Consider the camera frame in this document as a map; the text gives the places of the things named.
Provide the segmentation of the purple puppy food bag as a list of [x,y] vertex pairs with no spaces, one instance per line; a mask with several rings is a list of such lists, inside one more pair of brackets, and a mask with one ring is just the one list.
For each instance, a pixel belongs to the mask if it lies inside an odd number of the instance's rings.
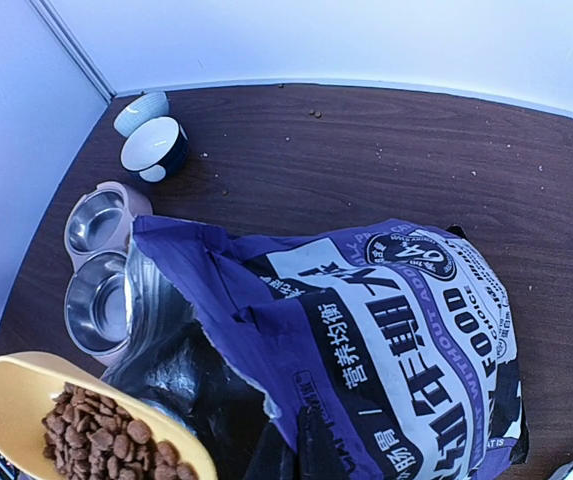
[[507,291],[463,230],[390,219],[304,237],[140,216],[130,340],[113,387],[178,421],[241,478],[272,427],[329,431],[351,479],[494,479],[529,432]]

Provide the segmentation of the yellow plastic food scoop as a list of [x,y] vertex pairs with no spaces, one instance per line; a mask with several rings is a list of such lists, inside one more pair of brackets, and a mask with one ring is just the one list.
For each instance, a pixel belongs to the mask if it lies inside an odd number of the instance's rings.
[[144,421],[156,441],[167,440],[190,463],[200,479],[218,477],[204,445],[177,421],[121,392],[66,359],[46,352],[0,356],[0,453],[35,479],[61,479],[45,458],[41,419],[53,408],[53,399],[70,383],[115,400],[134,418]]

